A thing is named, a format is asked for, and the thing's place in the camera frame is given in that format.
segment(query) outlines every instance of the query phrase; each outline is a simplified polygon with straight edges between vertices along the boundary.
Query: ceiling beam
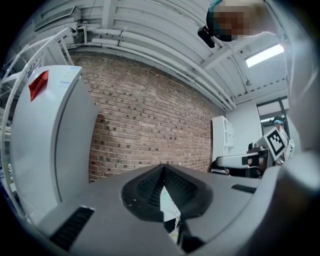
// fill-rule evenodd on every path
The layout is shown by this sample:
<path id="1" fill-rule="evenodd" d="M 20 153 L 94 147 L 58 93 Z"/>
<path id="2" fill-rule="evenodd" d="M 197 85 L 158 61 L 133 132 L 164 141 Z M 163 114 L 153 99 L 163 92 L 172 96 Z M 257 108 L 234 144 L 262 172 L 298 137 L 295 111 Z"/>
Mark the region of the ceiling beam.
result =
<path id="1" fill-rule="evenodd" d="M 104 0 L 102 11 L 102 29 L 113 29 L 118 0 Z"/>
<path id="2" fill-rule="evenodd" d="M 209 58 L 207 58 L 201 65 L 200 67 L 203 68 L 204 70 L 209 70 L 213 68 L 216 64 L 220 63 L 222 60 L 227 58 L 228 56 L 233 54 L 234 52 L 237 52 L 241 50 L 243 47 L 251 44 L 255 40 L 258 39 L 258 35 L 254 37 L 246 37 L 243 38 L 242 40 L 239 41 L 233 41 L 231 43 L 231 47 L 226 44 L 224 47 L 222 47 L 220 50 L 218 50 L 216 53 L 212 54 Z"/>
<path id="3" fill-rule="evenodd" d="M 219 65 L 215 69 L 210 70 L 210 74 L 212 74 L 212 70 L 217 73 L 218 76 L 224 81 L 227 88 L 231 91 L 232 95 L 237 97 L 241 92 L 233 79 L 233 77 L 228 73 L 226 67 L 224 65 Z"/>
<path id="4" fill-rule="evenodd" d="M 185 18 L 192 20 L 197 26 L 206 25 L 207 10 L 203 10 L 197 3 L 185 0 L 156 0 L 155 2 L 166 6 L 174 12 L 182 14 Z"/>
<path id="5" fill-rule="evenodd" d="M 287 81 L 286 80 L 279 81 L 274 84 L 263 87 L 261 89 L 257 89 L 247 94 L 236 97 L 235 102 L 236 104 L 240 104 L 240 103 L 254 100 L 267 95 L 270 95 L 272 97 L 274 96 L 275 99 L 287 95 Z"/>

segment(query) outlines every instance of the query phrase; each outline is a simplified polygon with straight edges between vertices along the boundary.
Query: gray surface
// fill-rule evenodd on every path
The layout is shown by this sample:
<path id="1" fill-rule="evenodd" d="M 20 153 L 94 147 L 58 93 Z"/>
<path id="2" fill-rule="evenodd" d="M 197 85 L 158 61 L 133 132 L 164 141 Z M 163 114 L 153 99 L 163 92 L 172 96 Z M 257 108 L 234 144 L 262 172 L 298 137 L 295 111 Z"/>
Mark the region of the gray surface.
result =
<path id="1" fill-rule="evenodd" d="M 231 189 L 234 184 L 257 187 L 258 179 L 222 176 L 199 172 L 175 165 L 177 169 L 209 184 L 213 202 L 206 213 L 187 221 L 192 235 L 209 241 L 224 229 L 252 198 L 252 194 Z M 91 184 L 77 197 L 63 203 L 39 224 L 38 228 L 50 237 L 79 207 L 94 208 L 70 252 L 77 255 L 181 255 L 183 251 L 166 233 L 162 223 L 141 221 L 123 205 L 121 189 L 132 178 L 152 166 L 117 175 Z"/>
<path id="2" fill-rule="evenodd" d="M 75 255 L 182 255 L 165 231 L 162 223 L 139 220 L 123 205 L 122 187 L 134 177 L 150 170 L 140 168 L 104 179 L 88 186 L 74 199 L 62 203 L 38 225 L 50 237 L 79 207 L 94 208 L 95 212 L 70 249 Z"/>
<path id="3" fill-rule="evenodd" d="M 55 148 L 57 189 L 62 202 L 89 185 L 88 166 L 98 107 L 80 78 L 63 112 Z"/>
<path id="4" fill-rule="evenodd" d="M 62 84 L 70 68 L 63 65 L 36 68 L 22 90 L 13 116 L 12 175 L 22 206 L 34 224 L 60 202 L 55 181 L 58 124 L 81 71 L 79 67 L 68 77 L 70 83 Z M 47 84 L 31 101 L 28 85 L 47 70 Z"/>
<path id="5" fill-rule="evenodd" d="M 213 201 L 204 215 L 186 221 L 191 234 L 206 243 L 189 255 L 230 256 L 249 252 L 258 255 L 253 248 L 266 252 L 319 194 L 319 159 L 319 154 L 314 152 L 303 153 L 282 167 L 267 169 L 262 180 L 199 172 L 175 165 L 213 190 Z M 122 187 L 154 166 L 91 184 L 47 215 L 38 226 L 40 231 L 50 237 L 79 206 L 86 206 L 95 212 L 71 247 L 71 253 L 184 255 L 162 223 L 141 221 L 122 203 Z M 257 187 L 257 190 L 252 195 L 231 189 L 234 184 Z"/>

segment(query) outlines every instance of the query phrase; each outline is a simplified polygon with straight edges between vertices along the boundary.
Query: black cable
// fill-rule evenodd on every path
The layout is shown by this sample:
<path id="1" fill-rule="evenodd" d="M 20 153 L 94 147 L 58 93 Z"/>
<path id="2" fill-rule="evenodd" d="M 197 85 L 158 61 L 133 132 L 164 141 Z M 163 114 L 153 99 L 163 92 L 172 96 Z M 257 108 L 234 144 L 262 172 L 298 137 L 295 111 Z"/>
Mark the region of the black cable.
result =
<path id="1" fill-rule="evenodd" d="M 91 16 L 92 9 L 94 8 L 94 6 L 95 6 L 95 4 L 96 4 L 96 1 L 97 1 L 97 0 L 94 0 L 93 5 L 91 6 L 91 9 L 90 9 L 90 12 L 89 12 L 89 16 L 88 16 L 88 20 L 87 20 L 88 23 L 89 23 L 89 19 L 90 19 L 90 16 Z M 85 24 L 85 30 L 84 30 L 85 33 L 87 33 L 88 23 Z"/>

